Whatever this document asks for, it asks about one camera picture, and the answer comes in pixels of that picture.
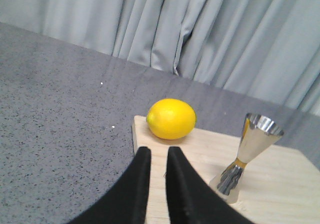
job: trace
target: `gray countertop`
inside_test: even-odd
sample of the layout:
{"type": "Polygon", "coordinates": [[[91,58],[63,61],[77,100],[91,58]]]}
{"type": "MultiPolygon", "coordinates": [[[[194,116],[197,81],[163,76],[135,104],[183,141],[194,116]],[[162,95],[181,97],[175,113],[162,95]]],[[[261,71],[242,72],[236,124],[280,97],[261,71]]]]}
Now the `gray countertop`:
{"type": "Polygon", "coordinates": [[[60,224],[92,205],[133,158],[131,123],[163,98],[196,127],[240,136],[245,114],[320,167],[320,118],[0,23],[0,223],[60,224]]]}

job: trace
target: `wooden cutting board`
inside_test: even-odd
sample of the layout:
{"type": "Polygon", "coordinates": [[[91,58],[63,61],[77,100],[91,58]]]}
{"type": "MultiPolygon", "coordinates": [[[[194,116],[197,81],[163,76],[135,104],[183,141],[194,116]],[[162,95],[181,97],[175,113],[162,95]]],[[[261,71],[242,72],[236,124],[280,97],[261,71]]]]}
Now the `wooden cutting board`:
{"type": "MultiPolygon", "coordinates": [[[[236,158],[239,137],[193,129],[178,140],[154,136],[144,116],[132,123],[134,151],[151,149],[146,222],[169,224],[165,172],[169,146],[178,146],[202,179],[209,181],[236,158]]],[[[272,145],[245,168],[234,209],[257,224],[320,224],[320,172],[298,150],[272,145]]]]}

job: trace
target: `jigger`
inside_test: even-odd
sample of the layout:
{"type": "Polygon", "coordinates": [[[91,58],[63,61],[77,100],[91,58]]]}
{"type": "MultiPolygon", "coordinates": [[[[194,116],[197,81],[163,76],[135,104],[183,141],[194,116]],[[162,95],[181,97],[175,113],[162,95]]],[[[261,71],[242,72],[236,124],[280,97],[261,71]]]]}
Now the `jigger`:
{"type": "Polygon", "coordinates": [[[209,186],[227,203],[237,202],[239,184],[246,165],[283,135],[284,131],[270,118],[248,113],[235,161],[222,174],[216,175],[209,186]]]}

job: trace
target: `lemon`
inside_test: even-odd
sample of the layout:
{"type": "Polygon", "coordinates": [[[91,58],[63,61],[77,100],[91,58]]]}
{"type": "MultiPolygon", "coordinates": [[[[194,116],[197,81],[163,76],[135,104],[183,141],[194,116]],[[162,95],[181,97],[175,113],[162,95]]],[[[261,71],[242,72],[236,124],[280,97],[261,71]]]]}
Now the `lemon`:
{"type": "Polygon", "coordinates": [[[196,113],[186,102],[166,98],[156,102],[146,116],[151,132],[162,139],[179,139],[196,125],[196,113]]]}

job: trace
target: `gray curtain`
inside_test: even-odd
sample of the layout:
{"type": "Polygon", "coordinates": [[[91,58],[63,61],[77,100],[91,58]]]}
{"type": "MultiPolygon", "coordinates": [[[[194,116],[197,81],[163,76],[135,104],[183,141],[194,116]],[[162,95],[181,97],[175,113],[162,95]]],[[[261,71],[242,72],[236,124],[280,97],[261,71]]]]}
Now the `gray curtain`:
{"type": "Polygon", "coordinates": [[[0,0],[0,21],[320,115],[320,0],[0,0]]]}

